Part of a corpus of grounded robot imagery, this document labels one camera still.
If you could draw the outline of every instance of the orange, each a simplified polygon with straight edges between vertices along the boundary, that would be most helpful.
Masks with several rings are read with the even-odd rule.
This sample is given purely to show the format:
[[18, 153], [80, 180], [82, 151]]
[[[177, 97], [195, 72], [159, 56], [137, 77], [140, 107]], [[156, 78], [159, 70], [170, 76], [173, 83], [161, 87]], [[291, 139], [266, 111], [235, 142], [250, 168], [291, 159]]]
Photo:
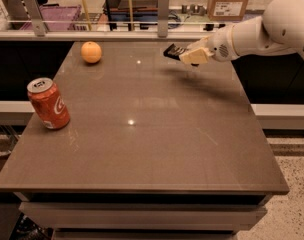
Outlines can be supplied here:
[[85, 42], [81, 47], [81, 56], [88, 63], [96, 63], [101, 59], [102, 49], [95, 42]]

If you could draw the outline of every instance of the cardboard box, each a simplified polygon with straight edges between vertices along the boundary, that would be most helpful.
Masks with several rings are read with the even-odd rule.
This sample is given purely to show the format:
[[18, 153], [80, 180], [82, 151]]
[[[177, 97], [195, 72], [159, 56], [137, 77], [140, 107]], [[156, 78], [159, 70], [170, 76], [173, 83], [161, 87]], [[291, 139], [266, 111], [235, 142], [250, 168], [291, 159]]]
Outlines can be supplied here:
[[249, 0], [208, 0], [207, 14], [213, 21], [240, 21]]

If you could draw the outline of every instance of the soda can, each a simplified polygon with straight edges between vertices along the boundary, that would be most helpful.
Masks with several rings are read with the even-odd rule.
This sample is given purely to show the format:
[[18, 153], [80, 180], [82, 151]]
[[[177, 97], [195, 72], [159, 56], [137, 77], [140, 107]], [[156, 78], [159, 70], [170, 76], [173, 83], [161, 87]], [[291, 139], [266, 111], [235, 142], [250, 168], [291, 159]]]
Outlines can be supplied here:
[[70, 115], [58, 86], [49, 78], [38, 78], [28, 86], [28, 98], [46, 128], [60, 129], [68, 124]]

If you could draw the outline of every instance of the table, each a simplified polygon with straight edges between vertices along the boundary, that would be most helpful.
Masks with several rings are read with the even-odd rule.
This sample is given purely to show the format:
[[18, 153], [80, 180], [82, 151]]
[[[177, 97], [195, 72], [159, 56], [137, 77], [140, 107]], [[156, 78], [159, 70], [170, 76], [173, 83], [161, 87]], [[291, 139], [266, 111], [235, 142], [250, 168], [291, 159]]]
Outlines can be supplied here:
[[192, 67], [169, 42], [75, 42], [55, 82], [71, 121], [33, 115], [0, 173], [44, 227], [236, 233], [289, 188], [231, 63]]

